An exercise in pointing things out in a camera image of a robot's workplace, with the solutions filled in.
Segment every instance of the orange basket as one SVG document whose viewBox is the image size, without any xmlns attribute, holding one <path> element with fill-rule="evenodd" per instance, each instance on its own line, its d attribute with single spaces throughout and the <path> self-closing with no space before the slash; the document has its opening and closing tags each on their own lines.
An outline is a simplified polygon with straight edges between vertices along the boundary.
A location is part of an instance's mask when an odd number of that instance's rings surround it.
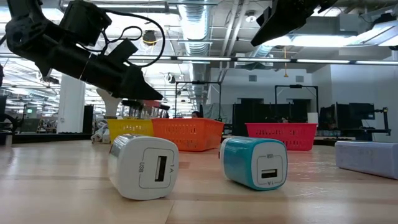
<svg viewBox="0 0 398 224">
<path fill-rule="evenodd" d="M 282 141 L 287 150 L 309 151 L 317 131 L 317 124 L 259 123 L 246 124 L 249 137 Z"/>
<path fill-rule="evenodd" d="M 211 119 L 153 119 L 155 137 L 168 139 L 180 151 L 202 152 L 220 146 L 224 123 Z"/>
</svg>

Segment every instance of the white usb charger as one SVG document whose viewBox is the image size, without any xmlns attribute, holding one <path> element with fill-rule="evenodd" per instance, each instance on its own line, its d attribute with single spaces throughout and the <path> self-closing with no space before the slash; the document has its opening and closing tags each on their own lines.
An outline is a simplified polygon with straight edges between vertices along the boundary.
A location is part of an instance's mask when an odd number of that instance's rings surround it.
<svg viewBox="0 0 398 224">
<path fill-rule="evenodd" d="M 126 198 L 152 200 L 168 195 L 178 174 L 178 148 L 148 136 L 118 136 L 108 159 L 113 185 Z"/>
</svg>

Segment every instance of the table surface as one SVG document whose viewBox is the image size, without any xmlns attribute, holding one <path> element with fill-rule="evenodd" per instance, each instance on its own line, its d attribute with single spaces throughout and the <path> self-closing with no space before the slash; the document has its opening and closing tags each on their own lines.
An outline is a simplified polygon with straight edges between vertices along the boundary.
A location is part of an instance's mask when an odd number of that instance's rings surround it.
<svg viewBox="0 0 398 224">
<path fill-rule="evenodd" d="M 138 202 L 107 178 L 109 145 L 90 141 L 0 148 L 0 223 L 398 223 L 398 180 L 338 169 L 334 149 L 289 152 L 278 190 L 226 180 L 218 151 L 180 154 L 173 192 Z"/>
</svg>

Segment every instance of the usb port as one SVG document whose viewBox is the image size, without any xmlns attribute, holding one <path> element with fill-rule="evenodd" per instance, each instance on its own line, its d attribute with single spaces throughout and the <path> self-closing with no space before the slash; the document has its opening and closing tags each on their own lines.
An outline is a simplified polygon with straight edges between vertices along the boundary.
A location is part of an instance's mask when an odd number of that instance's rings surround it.
<svg viewBox="0 0 398 224">
<path fill-rule="evenodd" d="M 272 169 L 272 170 L 262 170 L 261 171 L 261 178 L 273 178 L 277 177 L 277 169 Z"/>
<path fill-rule="evenodd" d="M 162 182 L 164 180 L 164 172 L 166 170 L 166 160 L 167 156 L 157 157 L 155 182 Z"/>
</svg>

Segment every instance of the plastic basket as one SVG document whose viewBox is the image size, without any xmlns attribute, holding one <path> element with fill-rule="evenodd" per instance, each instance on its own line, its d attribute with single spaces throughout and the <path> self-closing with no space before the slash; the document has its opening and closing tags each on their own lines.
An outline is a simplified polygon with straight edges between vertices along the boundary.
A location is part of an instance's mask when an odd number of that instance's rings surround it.
<svg viewBox="0 0 398 224">
<path fill-rule="evenodd" d="M 111 142 L 122 134 L 143 134 L 146 136 L 153 136 L 154 129 L 151 120 L 143 119 L 109 119 L 109 136 Z"/>
<path fill-rule="evenodd" d="M 155 137 L 168 139 L 180 151 L 201 152 L 220 146 L 224 123 L 211 119 L 153 119 Z"/>
<path fill-rule="evenodd" d="M 246 124 L 249 137 L 269 138 L 282 141 L 287 150 L 309 151 L 312 149 L 317 124 Z"/>
</svg>

